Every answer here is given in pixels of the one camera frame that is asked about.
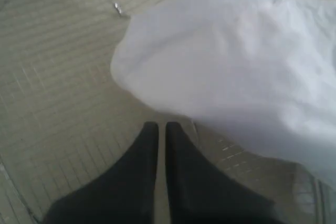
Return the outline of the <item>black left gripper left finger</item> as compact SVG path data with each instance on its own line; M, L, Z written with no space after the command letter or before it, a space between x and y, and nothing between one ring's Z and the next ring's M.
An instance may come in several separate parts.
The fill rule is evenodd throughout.
M144 123L106 172L55 201L44 223L153 223L159 127Z

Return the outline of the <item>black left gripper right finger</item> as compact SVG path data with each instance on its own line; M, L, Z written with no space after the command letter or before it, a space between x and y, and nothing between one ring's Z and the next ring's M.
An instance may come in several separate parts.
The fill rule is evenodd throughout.
M171 223L286 223L272 200L222 173L177 122L165 128L165 172Z

